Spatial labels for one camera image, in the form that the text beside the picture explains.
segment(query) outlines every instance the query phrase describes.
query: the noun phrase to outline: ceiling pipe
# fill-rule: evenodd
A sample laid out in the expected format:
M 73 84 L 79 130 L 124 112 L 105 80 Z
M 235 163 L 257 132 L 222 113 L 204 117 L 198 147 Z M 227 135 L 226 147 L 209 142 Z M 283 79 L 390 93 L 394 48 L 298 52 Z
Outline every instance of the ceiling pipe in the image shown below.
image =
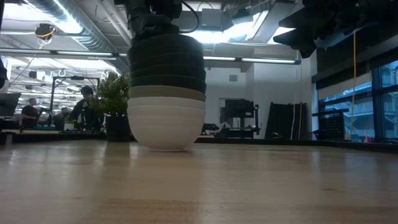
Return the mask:
M 24 0 L 34 9 L 48 15 L 49 19 L 61 29 L 72 29 L 77 24 L 81 27 L 80 35 L 72 37 L 75 41 L 92 52 L 117 52 L 93 21 L 71 0 Z M 108 61 L 112 66 L 128 71 L 128 65 L 120 58 Z
M 105 8 L 110 11 L 110 13 L 116 18 L 116 20 L 119 22 L 120 26 L 124 29 L 126 34 L 132 39 L 132 34 L 129 30 L 129 26 L 125 23 L 125 21 L 122 19 L 120 16 L 119 12 L 116 10 L 113 0 L 103 0 L 103 3 L 105 5 Z
M 108 12 L 106 7 L 104 6 L 103 2 L 106 2 L 106 1 L 96 0 L 98 7 L 104 12 L 105 16 L 109 19 L 109 21 L 111 22 L 113 27 L 117 30 L 117 32 L 124 39 L 124 41 L 126 41 L 128 46 L 131 47 L 130 37 L 120 28 L 119 24 L 113 19 L 112 15 Z

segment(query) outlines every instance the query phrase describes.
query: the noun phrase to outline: black plant pot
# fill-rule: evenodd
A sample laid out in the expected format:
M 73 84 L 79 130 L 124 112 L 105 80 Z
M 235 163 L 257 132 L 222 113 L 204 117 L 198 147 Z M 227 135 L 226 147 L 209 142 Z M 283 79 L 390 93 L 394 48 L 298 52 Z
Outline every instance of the black plant pot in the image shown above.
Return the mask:
M 129 142 L 130 125 L 127 116 L 107 116 L 106 135 L 108 142 Z

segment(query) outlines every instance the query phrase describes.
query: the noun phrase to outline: white bowl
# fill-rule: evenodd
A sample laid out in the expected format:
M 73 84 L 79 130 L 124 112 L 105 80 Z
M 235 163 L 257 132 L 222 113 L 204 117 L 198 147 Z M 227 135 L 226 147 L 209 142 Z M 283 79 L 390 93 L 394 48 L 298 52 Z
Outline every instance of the white bowl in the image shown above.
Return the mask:
M 183 151 L 195 142 L 205 121 L 203 110 L 191 108 L 138 106 L 127 112 L 132 134 L 151 151 Z
M 140 97 L 127 102 L 129 107 L 134 106 L 179 106 L 204 110 L 206 103 L 199 100 L 177 97 Z

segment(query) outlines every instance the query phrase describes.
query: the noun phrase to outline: duct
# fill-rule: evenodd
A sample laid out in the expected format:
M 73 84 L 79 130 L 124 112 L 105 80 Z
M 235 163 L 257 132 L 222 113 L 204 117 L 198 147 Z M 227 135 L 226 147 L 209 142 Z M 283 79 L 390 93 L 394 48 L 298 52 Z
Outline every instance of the duct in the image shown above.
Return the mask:
M 49 19 L 64 32 L 79 34 L 75 41 L 93 52 L 117 52 L 93 21 L 72 0 L 24 0 L 28 5 L 48 15 Z M 117 58 L 108 62 L 117 69 L 128 71 L 126 63 Z

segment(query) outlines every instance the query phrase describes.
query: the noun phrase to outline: table surface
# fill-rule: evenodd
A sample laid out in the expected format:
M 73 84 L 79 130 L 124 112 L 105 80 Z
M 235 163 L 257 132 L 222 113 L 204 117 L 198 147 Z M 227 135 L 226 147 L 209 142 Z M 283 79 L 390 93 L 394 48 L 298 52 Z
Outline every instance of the table surface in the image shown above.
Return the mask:
M 0 147 L 0 223 L 398 223 L 398 157 L 308 146 Z

